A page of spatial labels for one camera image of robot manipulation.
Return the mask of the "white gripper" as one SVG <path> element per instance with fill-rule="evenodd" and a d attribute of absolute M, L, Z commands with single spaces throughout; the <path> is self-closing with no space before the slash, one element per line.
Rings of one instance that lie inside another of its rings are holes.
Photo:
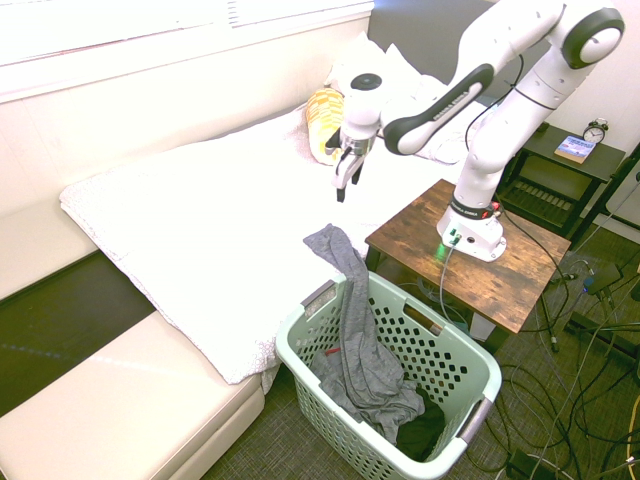
<path fill-rule="evenodd" d="M 337 163 L 333 176 L 333 186 L 336 189 L 336 199 L 343 203 L 346 195 L 346 187 L 351 179 L 351 170 L 358 165 L 364 157 L 371 151 L 375 142 L 375 136 L 357 139 L 353 138 L 339 129 L 338 132 L 339 149 L 342 154 Z M 352 176 L 352 184 L 357 185 L 360 179 L 364 163 L 360 163 Z"/>

